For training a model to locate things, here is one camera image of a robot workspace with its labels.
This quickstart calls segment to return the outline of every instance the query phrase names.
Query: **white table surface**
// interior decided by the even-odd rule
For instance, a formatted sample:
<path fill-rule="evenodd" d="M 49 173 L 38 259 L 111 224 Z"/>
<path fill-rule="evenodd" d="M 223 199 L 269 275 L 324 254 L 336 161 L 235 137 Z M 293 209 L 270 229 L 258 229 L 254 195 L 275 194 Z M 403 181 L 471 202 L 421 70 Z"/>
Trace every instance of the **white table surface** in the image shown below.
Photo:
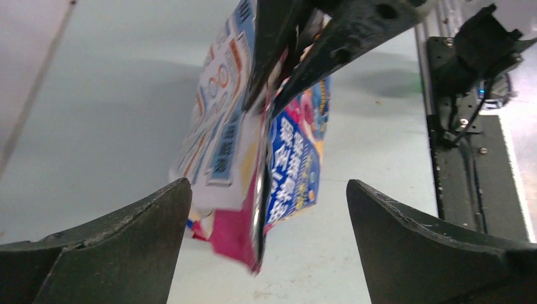
<path fill-rule="evenodd" d="M 0 180 L 0 243 L 36 241 L 164 186 L 207 48 L 236 0 L 77 5 Z M 370 303 L 349 179 L 436 215 L 414 33 L 334 75 L 319 204 L 272 229 L 251 277 L 185 239 L 169 303 Z"/>

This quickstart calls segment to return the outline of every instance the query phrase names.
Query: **black bracket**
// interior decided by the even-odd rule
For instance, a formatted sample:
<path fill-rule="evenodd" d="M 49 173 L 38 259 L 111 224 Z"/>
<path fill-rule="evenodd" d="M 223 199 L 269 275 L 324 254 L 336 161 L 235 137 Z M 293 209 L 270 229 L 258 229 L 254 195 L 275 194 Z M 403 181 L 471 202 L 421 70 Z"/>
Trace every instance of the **black bracket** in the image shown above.
<path fill-rule="evenodd" d="M 373 304 L 537 303 L 537 244 L 464 229 L 349 181 Z"/>
<path fill-rule="evenodd" d="M 165 304 L 192 199 L 177 180 L 38 242 L 0 246 L 0 303 Z"/>
<path fill-rule="evenodd" d="M 452 58 L 456 56 L 453 39 L 444 37 L 431 37 L 427 42 L 427 54 L 431 81 L 433 83 L 433 98 L 438 117 L 438 124 L 442 131 L 457 133 L 468 124 L 470 117 L 476 109 L 477 91 L 471 90 L 465 94 L 443 94 L 442 82 L 439 72 Z M 483 131 L 478 117 L 467 133 L 478 134 Z"/>

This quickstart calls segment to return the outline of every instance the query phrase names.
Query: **metal bracket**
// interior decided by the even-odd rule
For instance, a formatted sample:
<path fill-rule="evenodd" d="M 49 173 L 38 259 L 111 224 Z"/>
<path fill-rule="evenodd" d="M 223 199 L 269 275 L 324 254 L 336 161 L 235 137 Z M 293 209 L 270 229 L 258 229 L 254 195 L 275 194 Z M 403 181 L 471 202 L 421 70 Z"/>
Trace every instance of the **metal bracket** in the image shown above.
<path fill-rule="evenodd" d="M 429 70 L 433 83 L 433 103 L 436 106 L 438 123 L 445 132 L 456 133 L 468 123 L 468 120 L 476 109 L 477 91 L 472 90 L 463 96 L 447 96 L 441 93 L 436 77 L 438 70 L 455 56 L 453 39 L 444 37 L 430 37 L 427 41 L 427 55 L 429 58 Z M 478 134 L 483 131 L 480 118 L 477 117 L 470 134 Z"/>

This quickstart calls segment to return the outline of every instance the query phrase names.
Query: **plastic packaging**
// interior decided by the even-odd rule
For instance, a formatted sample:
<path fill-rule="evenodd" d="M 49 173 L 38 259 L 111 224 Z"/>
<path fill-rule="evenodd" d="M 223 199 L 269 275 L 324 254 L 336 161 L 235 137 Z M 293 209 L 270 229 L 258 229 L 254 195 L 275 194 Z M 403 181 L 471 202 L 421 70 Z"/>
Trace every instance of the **plastic packaging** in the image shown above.
<path fill-rule="evenodd" d="M 316 84 L 270 121 L 285 52 L 257 98 L 261 111 L 242 112 L 255 11 L 255 1 L 241 0 L 210 46 L 189 135 L 170 169 L 171 181 L 187 177 L 192 185 L 193 237 L 252 273 L 260 271 L 267 231 L 317 202 L 331 86 Z"/>

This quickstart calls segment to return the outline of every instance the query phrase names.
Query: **gray floor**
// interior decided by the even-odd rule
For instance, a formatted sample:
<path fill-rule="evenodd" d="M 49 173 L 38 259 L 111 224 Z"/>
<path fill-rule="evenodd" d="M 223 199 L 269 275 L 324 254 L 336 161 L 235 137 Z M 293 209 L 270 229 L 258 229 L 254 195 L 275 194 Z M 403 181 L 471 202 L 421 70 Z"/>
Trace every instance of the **gray floor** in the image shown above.
<path fill-rule="evenodd" d="M 501 116 L 511 131 L 530 216 L 537 224 L 537 45 L 523 57 L 524 63 L 511 73 L 517 97 L 501 109 Z"/>

